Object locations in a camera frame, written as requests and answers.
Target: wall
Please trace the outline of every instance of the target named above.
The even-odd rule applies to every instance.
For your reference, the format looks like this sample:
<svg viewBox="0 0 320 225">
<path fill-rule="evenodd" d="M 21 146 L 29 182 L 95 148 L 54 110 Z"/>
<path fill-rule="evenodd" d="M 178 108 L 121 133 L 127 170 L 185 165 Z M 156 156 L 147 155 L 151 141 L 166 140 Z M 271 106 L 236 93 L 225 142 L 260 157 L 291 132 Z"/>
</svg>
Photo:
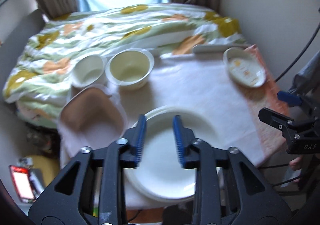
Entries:
<svg viewBox="0 0 320 225">
<path fill-rule="evenodd" d="M 37 8 L 35 0 L 7 0 L 0 6 L 0 41 L 4 42 L 19 21 Z"/>
<path fill-rule="evenodd" d="M 319 21 L 320 0 L 221 0 L 220 13 L 238 18 L 246 39 L 258 47 L 277 77 L 304 48 Z M 300 61 L 279 82 L 291 86 L 294 75 L 320 50 L 317 35 Z"/>
<path fill-rule="evenodd" d="M 37 8 L 35 0 L 7 0 L 0 6 L 0 40 L 4 42 L 21 19 Z M 2 102 L 0 103 L 0 179 L 13 200 L 25 212 L 29 205 L 20 203 L 14 190 L 9 165 L 20 157 L 36 152 L 26 141 L 27 128 Z"/>
</svg>

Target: red phone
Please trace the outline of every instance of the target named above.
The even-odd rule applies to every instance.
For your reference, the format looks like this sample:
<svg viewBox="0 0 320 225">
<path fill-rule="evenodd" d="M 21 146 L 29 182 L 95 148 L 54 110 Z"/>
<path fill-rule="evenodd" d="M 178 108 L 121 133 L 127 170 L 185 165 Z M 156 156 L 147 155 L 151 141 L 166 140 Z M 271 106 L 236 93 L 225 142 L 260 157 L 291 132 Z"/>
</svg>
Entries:
<svg viewBox="0 0 320 225">
<path fill-rule="evenodd" d="M 36 197 L 29 180 L 29 170 L 14 165 L 10 165 L 9 169 L 14 188 L 20 200 L 24 203 L 33 203 L 36 200 Z"/>
</svg>

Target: white bowl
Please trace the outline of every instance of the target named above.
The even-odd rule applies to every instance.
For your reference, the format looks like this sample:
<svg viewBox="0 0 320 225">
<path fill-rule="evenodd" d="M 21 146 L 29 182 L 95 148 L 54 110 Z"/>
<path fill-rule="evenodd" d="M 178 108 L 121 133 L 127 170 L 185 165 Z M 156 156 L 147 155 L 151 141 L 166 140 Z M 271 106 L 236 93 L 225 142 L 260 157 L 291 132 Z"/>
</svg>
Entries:
<svg viewBox="0 0 320 225">
<path fill-rule="evenodd" d="M 147 50 L 127 49 L 111 58 L 106 67 L 106 75 L 121 89 L 136 90 L 147 83 L 154 64 L 153 55 Z"/>
<path fill-rule="evenodd" d="M 181 115 L 183 124 L 191 128 L 197 138 L 221 147 L 214 128 L 201 115 L 178 107 L 161 107 L 148 112 L 141 163 L 137 169 L 124 169 L 124 172 L 140 193 L 159 202 L 185 202 L 195 193 L 195 170 L 184 170 L 178 162 L 172 129 L 175 115 Z"/>
<path fill-rule="evenodd" d="M 256 58 L 240 48 L 229 48 L 223 54 L 223 62 L 229 75 L 247 87 L 261 87 L 266 81 L 266 72 Z"/>
<path fill-rule="evenodd" d="M 106 59 L 99 55 L 89 55 L 79 60 L 71 71 L 72 85 L 80 89 L 91 84 L 105 85 L 107 82 L 106 62 Z"/>
</svg>

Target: gray headboard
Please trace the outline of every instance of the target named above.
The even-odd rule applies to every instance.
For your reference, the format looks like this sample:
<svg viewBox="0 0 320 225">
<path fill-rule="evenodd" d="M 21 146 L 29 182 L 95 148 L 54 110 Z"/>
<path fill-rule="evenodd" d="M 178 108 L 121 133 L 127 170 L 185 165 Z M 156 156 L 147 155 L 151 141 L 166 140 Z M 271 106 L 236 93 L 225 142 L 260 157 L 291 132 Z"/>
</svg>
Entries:
<svg viewBox="0 0 320 225">
<path fill-rule="evenodd" d="M 17 63 L 28 39 L 39 33 L 44 27 L 44 20 L 39 9 L 23 18 L 18 26 L 11 32 L 4 44 L 0 47 L 0 88 L 1 91 L 5 82 Z"/>
</svg>

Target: blue rubber grip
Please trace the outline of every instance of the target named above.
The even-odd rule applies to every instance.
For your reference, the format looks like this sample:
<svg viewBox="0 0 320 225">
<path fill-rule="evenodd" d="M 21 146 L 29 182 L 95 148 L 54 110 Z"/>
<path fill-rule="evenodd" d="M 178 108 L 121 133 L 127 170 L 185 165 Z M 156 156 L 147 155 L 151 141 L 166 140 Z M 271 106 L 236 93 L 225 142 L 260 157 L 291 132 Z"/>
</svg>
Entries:
<svg viewBox="0 0 320 225">
<path fill-rule="evenodd" d="M 291 106 L 300 106 L 302 104 L 302 99 L 299 96 L 285 91 L 279 91 L 277 98 L 281 101 L 287 102 Z"/>
</svg>

